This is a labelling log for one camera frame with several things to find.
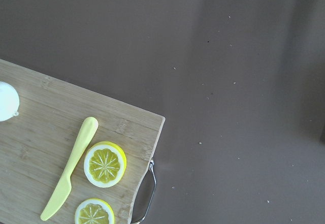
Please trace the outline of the white steamed bun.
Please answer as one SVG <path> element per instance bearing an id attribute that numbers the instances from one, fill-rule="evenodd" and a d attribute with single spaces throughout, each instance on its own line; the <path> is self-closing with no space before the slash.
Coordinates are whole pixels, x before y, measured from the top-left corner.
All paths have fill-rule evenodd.
<path id="1" fill-rule="evenodd" d="M 12 85 L 1 81 L 1 121 L 18 116 L 19 105 L 20 100 L 16 89 Z"/>

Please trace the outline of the upper lemon slice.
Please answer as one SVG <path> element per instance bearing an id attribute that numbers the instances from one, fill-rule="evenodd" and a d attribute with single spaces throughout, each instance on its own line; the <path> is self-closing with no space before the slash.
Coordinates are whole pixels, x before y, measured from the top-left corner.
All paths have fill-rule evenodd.
<path id="1" fill-rule="evenodd" d="M 88 149 L 83 168 L 91 184 L 109 188 L 122 179 L 126 166 L 126 155 L 122 148 L 113 142 L 101 141 Z"/>

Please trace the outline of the lemon slice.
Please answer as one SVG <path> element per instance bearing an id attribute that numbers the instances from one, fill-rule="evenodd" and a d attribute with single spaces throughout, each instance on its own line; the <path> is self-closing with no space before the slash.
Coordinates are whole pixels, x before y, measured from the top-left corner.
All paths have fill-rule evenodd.
<path id="1" fill-rule="evenodd" d="M 113 142 L 101 141 L 88 149 L 83 168 L 91 184 L 109 188 L 122 179 L 126 166 L 126 155 L 122 148 Z"/>
<path id="2" fill-rule="evenodd" d="M 83 201 L 76 209 L 75 224 L 113 224 L 115 215 L 112 207 L 105 201 L 91 198 Z"/>

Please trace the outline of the lower lemon slice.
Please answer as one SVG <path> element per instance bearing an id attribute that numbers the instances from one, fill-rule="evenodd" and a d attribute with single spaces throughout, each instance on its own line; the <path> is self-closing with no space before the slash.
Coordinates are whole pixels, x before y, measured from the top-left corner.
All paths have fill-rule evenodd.
<path id="1" fill-rule="evenodd" d="M 113 224 L 115 215 L 112 207 L 105 201 L 91 198 L 83 201 L 76 209 L 75 224 Z"/>

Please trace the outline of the wooden cutting board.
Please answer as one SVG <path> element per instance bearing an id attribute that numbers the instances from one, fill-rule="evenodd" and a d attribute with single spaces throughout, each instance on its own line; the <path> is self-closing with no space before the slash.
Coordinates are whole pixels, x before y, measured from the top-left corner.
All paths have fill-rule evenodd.
<path id="1" fill-rule="evenodd" d="M 110 204 L 116 223 L 130 223 L 164 117 L 5 60 L 1 80 L 11 84 L 20 99 L 19 114 L 1 122 L 1 223 L 41 223 L 40 215 L 89 116 L 99 122 L 91 143 L 119 145 L 127 158 L 125 174 L 113 187 L 96 187 L 79 161 L 69 197 L 48 222 L 73 223 L 78 205 L 98 198 Z"/>

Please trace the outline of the yellow plastic knife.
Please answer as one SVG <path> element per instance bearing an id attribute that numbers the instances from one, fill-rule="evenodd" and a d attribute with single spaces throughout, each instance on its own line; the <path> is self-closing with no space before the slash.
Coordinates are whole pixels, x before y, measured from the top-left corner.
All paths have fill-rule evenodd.
<path id="1" fill-rule="evenodd" d="M 42 221 L 47 221 L 51 218 L 61 208 L 70 195 L 72 190 L 71 175 L 85 149 L 93 139 L 98 127 L 99 122 L 96 118 L 87 117 L 84 119 L 62 175 L 40 215 Z"/>

